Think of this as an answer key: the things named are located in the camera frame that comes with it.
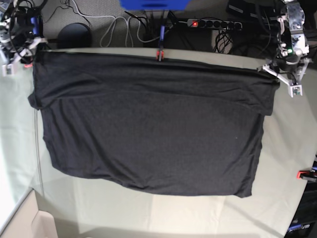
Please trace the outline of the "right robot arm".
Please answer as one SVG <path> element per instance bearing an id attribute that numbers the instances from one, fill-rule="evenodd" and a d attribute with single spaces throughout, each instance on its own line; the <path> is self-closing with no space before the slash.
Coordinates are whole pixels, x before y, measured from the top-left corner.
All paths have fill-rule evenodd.
<path id="1" fill-rule="evenodd" d="M 0 59 L 3 76 L 13 75 L 18 64 L 31 66 L 37 50 L 48 44 L 43 35 L 42 9 L 44 0 L 34 5 L 30 0 L 12 0 L 1 8 L 0 14 Z"/>

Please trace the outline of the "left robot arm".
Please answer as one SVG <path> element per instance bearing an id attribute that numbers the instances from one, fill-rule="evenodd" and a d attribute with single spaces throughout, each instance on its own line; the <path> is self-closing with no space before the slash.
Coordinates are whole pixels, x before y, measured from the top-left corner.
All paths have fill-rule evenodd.
<path id="1" fill-rule="evenodd" d="M 269 73 L 286 84 L 291 97 L 302 96 L 302 79 L 312 62 L 308 58 L 310 49 L 304 33 L 304 10 L 297 0 L 284 0 L 276 20 L 277 51 L 258 71 Z"/>

